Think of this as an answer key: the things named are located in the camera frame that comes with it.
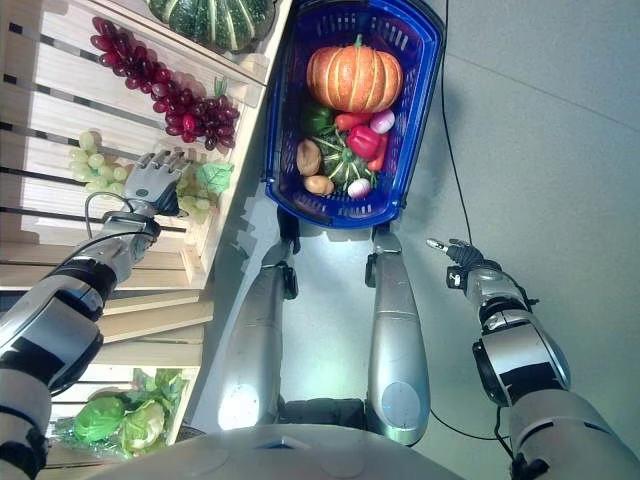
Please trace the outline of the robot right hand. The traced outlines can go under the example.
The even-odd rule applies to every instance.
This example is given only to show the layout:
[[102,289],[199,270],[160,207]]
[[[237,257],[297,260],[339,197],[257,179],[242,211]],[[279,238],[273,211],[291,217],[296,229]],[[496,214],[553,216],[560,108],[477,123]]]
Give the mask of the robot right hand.
[[470,243],[451,239],[448,243],[435,238],[427,238],[426,245],[446,255],[453,265],[446,271],[445,282],[448,288],[465,290],[469,273],[485,263],[483,254]]

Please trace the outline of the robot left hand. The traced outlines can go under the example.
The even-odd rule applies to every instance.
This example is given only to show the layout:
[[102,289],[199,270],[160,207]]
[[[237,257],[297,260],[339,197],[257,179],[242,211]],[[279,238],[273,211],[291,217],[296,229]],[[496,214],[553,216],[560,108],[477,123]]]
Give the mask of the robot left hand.
[[182,151],[146,153],[134,163],[123,197],[136,214],[177,217],[180,215],[177,184],[189,165]]

